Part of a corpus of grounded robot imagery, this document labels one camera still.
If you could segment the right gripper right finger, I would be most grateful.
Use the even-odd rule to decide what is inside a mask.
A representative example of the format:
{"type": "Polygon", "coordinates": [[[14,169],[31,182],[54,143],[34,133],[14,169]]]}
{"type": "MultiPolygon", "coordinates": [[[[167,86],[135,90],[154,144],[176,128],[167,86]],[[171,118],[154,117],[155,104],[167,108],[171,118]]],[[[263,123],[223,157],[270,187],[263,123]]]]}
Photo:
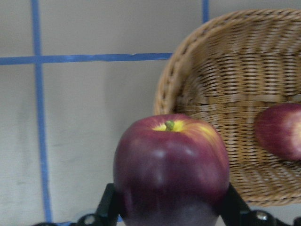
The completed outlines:
{"type": "Polygon", "coordinates": [[[226,226],[246,226],[250,208],[230,183],[220,205],[220,215],[226,226]]]}

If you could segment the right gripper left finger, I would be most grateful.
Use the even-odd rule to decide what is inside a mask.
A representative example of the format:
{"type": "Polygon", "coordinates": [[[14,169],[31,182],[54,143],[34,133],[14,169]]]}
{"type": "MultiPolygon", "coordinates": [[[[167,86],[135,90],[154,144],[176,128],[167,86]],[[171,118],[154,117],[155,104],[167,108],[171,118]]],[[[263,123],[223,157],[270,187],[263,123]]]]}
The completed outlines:
{"type": "Polygon", "coordinates": [[[101,226],[116,226],[119,218],[118,196],[113,183],[106,185],[99,205],[95,211],[101,226]]]}

